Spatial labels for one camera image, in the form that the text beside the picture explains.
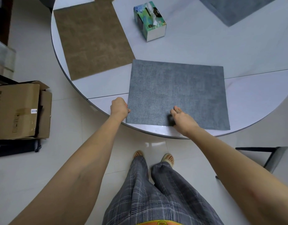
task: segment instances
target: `round table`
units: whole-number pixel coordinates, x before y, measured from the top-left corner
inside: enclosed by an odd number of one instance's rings
[[[54,10],[94,0],[56,0]],[[113,6],[136,59],[224,67],[230,130],[207,130],[222,136],[260,121],[288,95],[288,0],[275,0],[231,27],[199,0],[152,0],[167,23],[165,37],[146,42],[134,23],[133,7],[151,0],[114,0]],[[54,14],[52,44],[72,86],[109,115],[113,99],[128,102],[131,64],[72,81]],[[148,134],[185,139],[173,127],[127,124]]]

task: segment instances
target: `person's right hand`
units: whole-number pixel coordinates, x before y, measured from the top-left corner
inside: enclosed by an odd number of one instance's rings
[[[197,122],[188,114],[184,113],[179,107],[174,106],[170,113],[176,123],[173,127],[182,135],[189,137],[190,133],[199,128]]]

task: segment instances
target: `cardboard box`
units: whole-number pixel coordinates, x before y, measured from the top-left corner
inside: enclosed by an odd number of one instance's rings
[[[0,86],[0,140],[49,137],[52,93],[40,81]]]
[[[147,42],[165,36],[167,24],[152,1],[135,6],[134,18]]]

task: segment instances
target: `plaid pants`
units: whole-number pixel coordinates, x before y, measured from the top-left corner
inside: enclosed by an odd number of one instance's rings
[[[103,225],[171,220],[188,224],[223,224],[212,206],[169,163],[148,168],[143,156],[131,163],[123,186],[107,208]]]

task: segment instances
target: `brown placemat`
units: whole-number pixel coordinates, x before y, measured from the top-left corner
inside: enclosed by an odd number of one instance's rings
[[[133,62],[114,7],[98,0],[54,11],[71,80]]]

